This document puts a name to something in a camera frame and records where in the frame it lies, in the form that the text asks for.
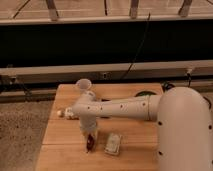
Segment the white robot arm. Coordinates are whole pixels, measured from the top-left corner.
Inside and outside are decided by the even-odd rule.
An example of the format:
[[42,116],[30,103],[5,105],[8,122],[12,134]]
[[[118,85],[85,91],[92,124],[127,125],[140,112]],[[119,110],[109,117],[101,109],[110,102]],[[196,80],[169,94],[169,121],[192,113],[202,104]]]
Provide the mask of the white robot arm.
[[213,115],[203,96],[192,88],[105,102],[96,101],[95,94],[87,91],[72,110],[86,132],[97,127],[100,116],[155,121],[158,171],[213,171]]

